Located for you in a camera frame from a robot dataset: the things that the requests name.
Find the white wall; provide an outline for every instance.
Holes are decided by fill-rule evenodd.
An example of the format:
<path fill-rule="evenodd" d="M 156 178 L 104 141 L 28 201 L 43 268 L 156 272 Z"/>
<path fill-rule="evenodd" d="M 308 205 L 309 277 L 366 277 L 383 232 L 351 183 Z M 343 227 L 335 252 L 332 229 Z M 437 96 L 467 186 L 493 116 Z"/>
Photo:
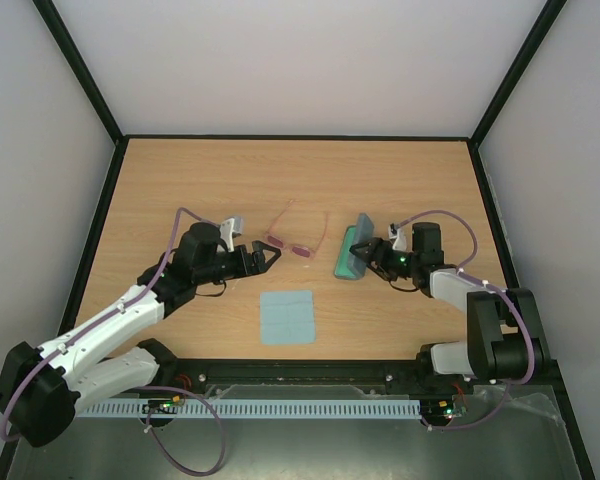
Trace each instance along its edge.
<path fill-rule="evenodd" d="M 112 151 L 33 3 L 0 1 L 0 369 L 57 331 Z"/>
<path fill-rule="evenodd" d="M 126 133 L 473 132 L 544 0 L 56 0 Z"/>
<path fill-rule="evenodd" d="M 600 0 L 567 2 L 482 154 L 600 478 Z"/>

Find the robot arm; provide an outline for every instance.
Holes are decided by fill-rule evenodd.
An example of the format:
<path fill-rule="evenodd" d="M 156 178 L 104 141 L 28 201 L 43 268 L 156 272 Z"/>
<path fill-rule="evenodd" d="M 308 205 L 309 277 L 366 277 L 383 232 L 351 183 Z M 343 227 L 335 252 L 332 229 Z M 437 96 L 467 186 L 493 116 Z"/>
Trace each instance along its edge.
<path fill-rule="evenodd" d="M 0 375 L 0 411 L 7 410 L 16 389 L 38 368 L 9 416 L 37 447 L 55 439 L 76 413 L 102 399 L 149 383 L 171 381 L 177 359 L 155 339 L 140 342 L 125 355 L 98 362 L 192 300 L 199 286 L 213 283 L 226 288 L 228 280 L 267 272 L 281 251 L 259 241 L 252 243 L 251 253 L 244 245 L 234 246 L 233 237 L 240 233 L 241 225 L 236 218 L 220 226 L 194 223 L 159 277 L 156 273 L 164 257 L 116 302 L 79 327 L 36 349 L 26 342 L 14 347 Z M 272 254 L 268 260 L 267 251 Z"/>
<path fill-rule="evenodd" d="M 524 320 L 531 349 L 525 341 L 513 312 L 505 301 L 488 288 L 488 284 L 455 265 L 446 264 L 442 250 L 440 226 L 436 223 L 413 224 L 412 251 L 395 248 L 399 234 L 392 225 L 389 240 L 372 238 L 353 245 L 351 254 L 363 260 L 382 280 L 392 284 L 399 278 L 410 279 L 428 297 L 442 300 L 466 314 L 467 339 L 462 342 L 424 345 L 418 354 L 427 373 L 460 374 L 479 380 L 523 378 L 533 351 L 533 373 L 548 370 L 549 348 L 533 294 L 524 288 L 506 290 L 504 294 Z M 518 326 L 518 331 L 503 333 L 501 326 Z"/>

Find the black frame edge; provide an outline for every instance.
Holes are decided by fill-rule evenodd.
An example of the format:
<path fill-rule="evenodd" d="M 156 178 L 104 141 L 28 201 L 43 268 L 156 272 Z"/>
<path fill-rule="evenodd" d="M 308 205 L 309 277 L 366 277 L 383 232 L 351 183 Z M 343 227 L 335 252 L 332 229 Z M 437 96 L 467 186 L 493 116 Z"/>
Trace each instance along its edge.
<path fill-rule="evenodd" d="M 397 135 L 238 135 L 238 134 L 132 134 L 130 139 L 156 140 L 330 140 L 359 142 L 467 142 L 468 137 Z"/>
<path fill-rule="evenodd" d="M 500 83 L 498 90 L 496 90 L 487 110 L 484 112 L 482 119 L 480 119 L 478 126 L 471 136 L 471 141 L 477 146 L 480 146 L 486 138 L 489 130 L 511 96 L 511 93 L 513 93 L 520 78 L 529 66 L 529 63 L 531 63 L 538 48 L 540 48 L 544 37 L 549 33 L 551 26 L 558 18 L 565 3 L 567 3 L 567 0 L 547 0 L 547 3 L 545 3 L 542 11 L 533 24 L 533 27 L 531 27 L 527 38 L 524 40 L 518 54 L 513 60 L 513 63 L 504 76 L 502 83 Z"/>
<path fill-rule="evenodd" d="M 591 465 L 587 448 L 584 444 L 584 440 L 582 439 L 582 435 L 580 434 L 580 427 L 578 427 L 578 421 L 576 420 L 576 416 L 573 412 L 573 407 L 571 406 L 569 394 L 567 393 L 564 382 L 562 381 L 562 376 L 560 377 L 560 383 L 562 388 L 556 389 L 554 387 L 554 393 L 556 396 L 556 401 L 558 402 L 560 416 L 564 420 L 565 428 L 567 429 L 567 435 L 569 436 L 569 441 L 571 442 L 571 449 L 573 450 L 573 456 L 576 459 L 578 470 L 580 470 L 580 475 L 583 479 L 595 480 L 596 476 L 593 472 L 593 466 Z"/>
<path fill-rule="evenodd" d="M 0 480 L 6 480 L 9 475 L 9 470 L 11 470 L 11 464 L 13 463 L 13 457 L 15 457 L 16 450 L 18 449 L 18 443 L 20 443 L 20 440 L 16 440 L 15 442 L 6 442 L 4 447 L 2 447 L 2 453 L 0 453 Z"/>
<path fill-rule="evenodd" d="M 80 55 L 78 47 L 71 38 L 69 30 L 67 30 L 67 27 L 62 21 L 53 1 L 33 0 L 33 3 L 38 9 L 44 23 L 46 23 L 47 28 L 49 28 L 51 35 L 53 35 L 64 58 L 67 60 L 67 63 L 69 63 L 71 70 L 73 70 L 78 82 L 80 82 L 84 93 L 87 95 L 91 105 L 93 105 L 98 117 L 100 117 L 100 121 L 107 130 L 111 140 L 113 140 L 114 143 L 121 141 L 123 137 L 122 131 L 120 130 L 120 127 L 118 127 L 115 118 L 113 118 L 113 114 L 111 113 L 111 110 L 109 110 L 107 102 L 105 102 L 102 93 L 100 93 L 98 85 L 96 85 L 95 80 L 91 76 L 87 64 L 84 62 L 82 55 Z"/>
<path fill-rule="evenodd" d="M 124 137 L 122 141 L 118 142 L 111 158 L 111 164 L 107 171 L 107 176 L 102 186 L 102 193 L 98 200 L 96 211 L 91 221 L 91 227 L 89 227 L 89 234 L 80 257 L 80 263 L 78 264 L 78 270 L 71 286 L 71 293 L 69 293 L 69 299 L 62 315 L 62 321 L 60 322 L 60 328 L 58 335 L 63 334 L 71 330 L 76 323 L 76 317 L 82 304 L 82 298 L 87 288 L 87 281 L 89 280 L 89 274 L 91 273 L 91 267 L 93 266 L 93 260 L 98 250 L 98 244 L 100 243 L 100 236 L 104 228 L 107 214 L 109 213 L 109 206 L 113 198 L 113 193 L 118 183 L 118 176 L 120 175 L 120 169 L 122 168 L 122 162 L 124 155 L 127 151 L 127 145 L 129 144 L 128 138 Z"/>
<path fill-rule="evenodd" d="M 487 220 L 491 227 L 491 234 L 493 235 L 493 242 L 496 245 L 496 252 L 500 259 L 500 266 L 502 267 L 502 274 L 504 275 L 504 281 L 509 288 L 517 288 L 520 286 L 518 282 L 518 276 L 516 274 L 515 267 L 513 265 L 513 259 L 511 258 L 511 252 L 509 251 L 509 245 L 507 243 L 507 237 L 504 234 L 500 215 L 496 208 L 496 203 L 493 199 L 493 192 L 491 192 L 491 186 L 487 179 L 487 172 L 484 169 L 482 158 L 480 157 L 480 151 L 478 145 L 469 141 L 467 142 L 467 148 L 469 149 L 469 156 L 471 157 L 471 164 L 473 165 L 473 171 L 476 175 L 476 181 L 478 188 L 480 189 L 480 195 L 482 196 L 482 203 L 484 204 L 484 210 L 487 213 Z"/>

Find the black metal frame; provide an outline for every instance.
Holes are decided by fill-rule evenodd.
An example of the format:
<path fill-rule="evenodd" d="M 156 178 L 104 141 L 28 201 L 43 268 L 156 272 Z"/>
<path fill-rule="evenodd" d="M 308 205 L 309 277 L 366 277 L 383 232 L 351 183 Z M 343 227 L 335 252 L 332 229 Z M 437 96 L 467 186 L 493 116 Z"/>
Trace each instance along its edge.
<path fill-rule="evenodd" d="M 540 47 L 544 37 L 555 22 L 566 0 L 548 0 L 533 28 L 509 68 L 500 87 L 495 93 L 471 138 L 466 137 L 409 137 L 409 136 L 341 136 L 341 135 L 123 135 L 100 90 L 91 76 L 82 56 L 65 27 L 52 0 L 32 0 L 40 15 L 56 39 L 58 46 L 71 66 L 87 97 L 100 117 L 116 148 L 107 173 L 98 206 L 87 236 L 78 271 L 75 276 L 66 309 L 62 317 L 59 334 L 75 325 L 76 316 L 84 295 L 87 280 L 95 258 L 96 250 L 104 228 L 105 220 L 116 188 L 118 175 L 124 160 L 127 145 L 134 138 L 178 138 L 178 139 L 235 139 L 235 140 L 338 140 L 338 141 L 451 141 L 467 145 L 476 175 L 480 194 L 493 234 L 496 250 L 508 287 L 518 287 L 506 237 L 496 209 L 493 194 L 480 158 L 479 147 L 493 126 L 498 114 L 513 92 L 525 69 Z M 179 362 L 179 370 L 193 379 L 194 389 L 204 390 L 205 385 L 219 386 L 233 383 L 298 383 L 306 384 L 351 384 L 363 390 L 376 390 L 378 393 L 404 394 L 414 398 L 441 398 L 453 393 L 448 385 L 423 385 L 418 378 L 418 365 L 415 361 L 277 361 L 277 360 L 204 360 L 184 359 Z M 587 452 L 569 402 L 564 382 L 556 362 L 551 371 L 542 378 L 532 380 L 533 384 L 551 385 L 558 400 L 558 406 L 567 424 L 567 431 L 574 449 L 576 461 L 583 478 L 594 478 Z M 15 443 L 6 444 L 0 458 L 0 479 L 7 473 L 15 452 Z"/>

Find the gray floor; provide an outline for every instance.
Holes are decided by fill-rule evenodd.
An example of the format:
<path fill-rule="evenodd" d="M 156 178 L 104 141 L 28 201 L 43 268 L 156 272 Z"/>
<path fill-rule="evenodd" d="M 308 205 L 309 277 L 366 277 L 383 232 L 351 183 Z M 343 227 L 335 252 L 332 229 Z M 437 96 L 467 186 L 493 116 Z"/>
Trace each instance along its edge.
<path fill-rule="evenodd" d="M 474 430 L 427 432 L 415 420 L 227 420 L 229 452 L 214 479 L 579 478 L 564 426 L 543 400 L 519 401 Z M 470 401 L 472 416 L 491 405 Z M 211 420 L 174 421 L 159 432 L 191 468 L 216 460 Z M 190 478 L 162 458 L 139 420 L 76 419 L 55 442 L 18 447 L 10 480 Z"/>

